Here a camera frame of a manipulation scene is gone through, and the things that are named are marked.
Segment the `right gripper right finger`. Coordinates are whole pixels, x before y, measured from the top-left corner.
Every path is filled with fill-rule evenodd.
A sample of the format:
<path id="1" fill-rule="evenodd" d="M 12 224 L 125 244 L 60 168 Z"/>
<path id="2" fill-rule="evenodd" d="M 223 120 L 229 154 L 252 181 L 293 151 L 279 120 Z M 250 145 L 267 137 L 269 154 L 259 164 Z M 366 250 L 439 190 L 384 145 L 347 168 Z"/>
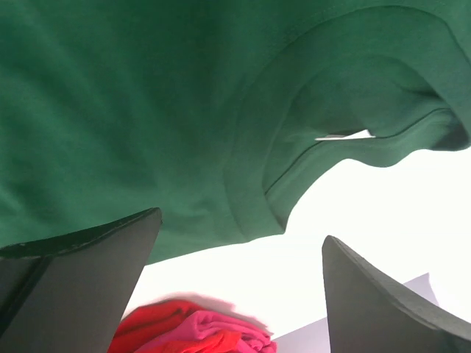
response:
<path id="1" fill-rule="evenodd" d="M 322 244 L 335 353 L 468 353 L 470 324 L 378 270 L 338 238 Z"/>

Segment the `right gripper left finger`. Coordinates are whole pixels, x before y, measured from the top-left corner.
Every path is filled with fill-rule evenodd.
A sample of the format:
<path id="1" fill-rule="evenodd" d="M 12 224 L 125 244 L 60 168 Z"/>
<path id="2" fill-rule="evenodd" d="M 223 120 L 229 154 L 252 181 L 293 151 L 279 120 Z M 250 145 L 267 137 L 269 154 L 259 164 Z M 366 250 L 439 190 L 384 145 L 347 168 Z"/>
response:
<path id="1" fill-rule="evenodd" d="M 1 248 L 1 351 L 106 352 L 161 211 Z"/>

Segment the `green t shirt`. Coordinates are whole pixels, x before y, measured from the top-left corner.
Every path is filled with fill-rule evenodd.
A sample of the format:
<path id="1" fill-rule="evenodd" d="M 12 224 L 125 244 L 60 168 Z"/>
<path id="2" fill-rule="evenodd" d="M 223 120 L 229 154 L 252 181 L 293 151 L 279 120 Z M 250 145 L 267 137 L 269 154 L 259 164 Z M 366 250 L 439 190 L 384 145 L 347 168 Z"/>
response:
<path id="1" fill-rule="evenodd" d="M 335 164 L 470 145 L 468 1 L 3 1 L 1 244 L 158 207 L 149 261 L 279 235 Z"/>

